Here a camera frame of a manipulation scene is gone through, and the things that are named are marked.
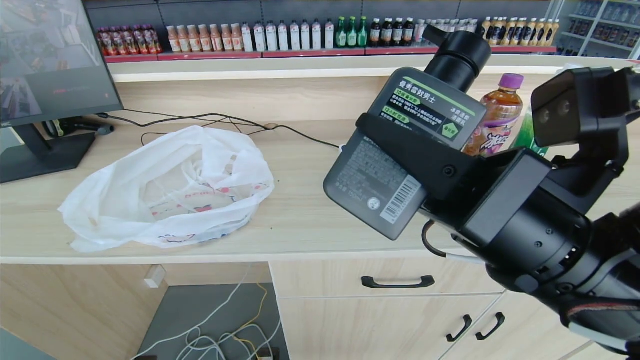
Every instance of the drawer handle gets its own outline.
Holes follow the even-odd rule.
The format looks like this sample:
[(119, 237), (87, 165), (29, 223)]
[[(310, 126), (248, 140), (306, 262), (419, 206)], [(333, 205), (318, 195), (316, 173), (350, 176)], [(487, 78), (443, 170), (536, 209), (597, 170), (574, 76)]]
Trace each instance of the drawer handle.
[(498, 323), (495, 324), (495, 326), (493, 327), (493, 329), (491, 329), (491, 331), (487, 334), (487, 335), (482, 335), (482, 332), (477, 332), (476, 333), (476, 339), (478, 340), (484, 340), (486, 338), (488, 338), (489, 336), (491, 336), (500, 326), (502, 326), (502, 324), (504, 324), (504, 314), (502, 313), (497, 313), (495, 315), (495, 318), (498, 320)]
[(378, 284), (371, 276), (363, 276), (362, 277), (362, 286), (365, 288), (372, 289), (417, 289), (417, 288), (428, 288), (429, 286), (436, 283), (431, 275), (425, 275), (420, 278), (420, 284), (414, 285), (381, 285)]
[(471, 316), (469, 315), (465, 315), (462, 316), (462, 319), (465, 321), (465, 326), (462, 328), (462, 330), (458, 333), (458, 335), (455, 336), (451, 336), (451, 334), (447, 334), (447, 341), (452, 343), (454, 341), (456, 341), (460, 336), (462, 336), (462, 334), (467, 331), (468, 328), (471, 327)]

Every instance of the white bottle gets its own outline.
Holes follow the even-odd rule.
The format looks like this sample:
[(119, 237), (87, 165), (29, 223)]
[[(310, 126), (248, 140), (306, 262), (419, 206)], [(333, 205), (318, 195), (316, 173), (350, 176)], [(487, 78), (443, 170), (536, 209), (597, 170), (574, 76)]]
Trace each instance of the white bottle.
[(327, 19), (324, 25), (324, 48), (333, 49), (333, 23), (331, 18)]
[(311, 25), (311, 46), (313, 50), (322, 49), (322, 25), (318, 19)]
[(300, 50), (300, 27), (296, 24), (296, 21), (291, 22), (291, 50)]
[(242, 23), (242, 40), (244, 42), (244, 51), (250, 53), (253, 51), (253, 40), (251, 40), (251, 27), (246, 22)]
[(253, 27), (253, 34), (255, 35), (255, 50), (256, 51), (266, 51), (266, 39), (264, 38), (264, 26), (262, 26), (262, 22), (258, 21), (255, 23)]
[(278, 43), (280, 44), (280, 51), (289, 50), (289, 34), (287, 32), (288, 28), (284, 23), (284, 20), (280, 20), (280, 25), (278, 25)]
[(267, 50), (278, 51), (278, 35), (276, 35), (276, 26), (273, 21), (267, 22), (264, 32), (267, 34)]
[(307, 24), (307, 21), (305, 19), (303, 19), (302, 25), (300, 25), (300, 37), (302, 39), (301, 43), (303, 50), (311, 49), (311, 39), (309, 38), (310, 35), (309, 24)]

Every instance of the bottle cap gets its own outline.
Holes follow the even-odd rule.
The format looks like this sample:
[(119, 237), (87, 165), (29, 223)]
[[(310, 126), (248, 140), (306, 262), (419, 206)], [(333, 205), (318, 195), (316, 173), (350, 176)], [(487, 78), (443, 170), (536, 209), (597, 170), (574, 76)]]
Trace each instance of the bottle cap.
[(500, 79), (498, 86), (501, 88), (519, 89), (522, 86), (523, 81), (524, 76), (520, 74), (507, 73), (502, 75), (502, 79)]

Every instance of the white cable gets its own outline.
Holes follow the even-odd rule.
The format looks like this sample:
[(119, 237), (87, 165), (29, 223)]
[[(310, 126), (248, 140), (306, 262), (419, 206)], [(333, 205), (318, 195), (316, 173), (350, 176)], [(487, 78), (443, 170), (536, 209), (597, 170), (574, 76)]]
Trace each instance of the white cable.
[(215, 314), (216, 314), (216, 313), (217, 313), (217, 312), (218, 312), (218, 311), (219, 311), (219, 310), (220, 310), (224, 305), (227, 305), (227, 304), (229, 303), (229, 301), (231, 300), (231, 297), (233, 297), (233, 296), (234, 296), (234, 294), (236, 293), (236, 291), (238, 290), (238, 288), (240, 288), (240, 285), (242, 285), (242, 283), (244, 282), (244, 279), (246, 278), (246, 276), (249, 274), (249, 270), (251, 269), (251, 265), (252, 265), (252, 264), (251, 264), (251, 263), (249, 263), (249, 267), (246, 269), (246, 272), (244, 273), (244, 276), (243, 276), (242, 280), (240, 280), (240, 282), (238, 283), (238, 285), (236, 286), (236, 288), (235, 288), (233, 291), (231, 291), (231, 294), (229, 295), (229, 297), (227, 298), (227, 300), (226, 300), (226, 301), (224, 301), (220, 306), (218, 306), (218, 307), (217, 307), (217, 308), (216, 308), (216, 309), (215, 309), (211, 314), (209, 314), (209, 316), (207, 316), (207, 318), (206, 318), (205, 320), (203, 320), (203, 321), (202, 321), (202, 322), (200, 322), (198, 325), (196, 325), (196, 326), (194, 326), (194, 327), (190, 328), (189, 330), (187, 330), (187, 331), (183, 332), (183, 333), (182, 333), (182, 334), (180, 334), (180, 335), (176, 335), (176, 336), (174, 336), (174, 337), (172, 337), (172, 338), (166, 338), (166, 339), (163, 339), (163, 340), (159, 340), (159, 341), (157, 341), (156, 343), (154, 343), (153, 345), (151, 345), (151, 346), (150, 346), (148, 349), (146, 349), (145, 351), (140, 352), (139, 354), (137, 354), (137, 355), (135, 355), (134, 357), (132, 357), (132, 358), (131, 358), (131, 360), (135, 360), (138, 356), (142, 356), (142, 355), (146, 354), (147, 352), (151, 351), (151, 349), (153, 349), (154, 347), (158, 346), (159, 344), (166, 343), (167, 341), (171, 341), (171, 340), (176, 340), (176, 339), (180, 338), (181, 336), (185, 336), (185, 335), (187, 335), (187, 336), (188, 336), (188, 335), (191, 333), (191, 331), (193, 331), (193, 330), (195, 330), (195, 329), (200, 330), (199, 328), (200, 328), (200, 326), (201, 326), (202, 324), (204, 324), (205, 322), (209, 321), (209, 319), (210, 319), (213, 315), (215, 315)]

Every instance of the plastic bag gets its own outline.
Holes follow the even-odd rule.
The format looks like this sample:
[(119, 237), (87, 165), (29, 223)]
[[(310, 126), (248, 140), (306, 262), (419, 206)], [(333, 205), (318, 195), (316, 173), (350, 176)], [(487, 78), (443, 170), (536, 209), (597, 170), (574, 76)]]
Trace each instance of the plastic bag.
[(191, 126), (90, 175), (58, 211), (79, 252), (129, 241), (170, 248), (239, 229), (272, 191), (271, 171), (249, 136)]

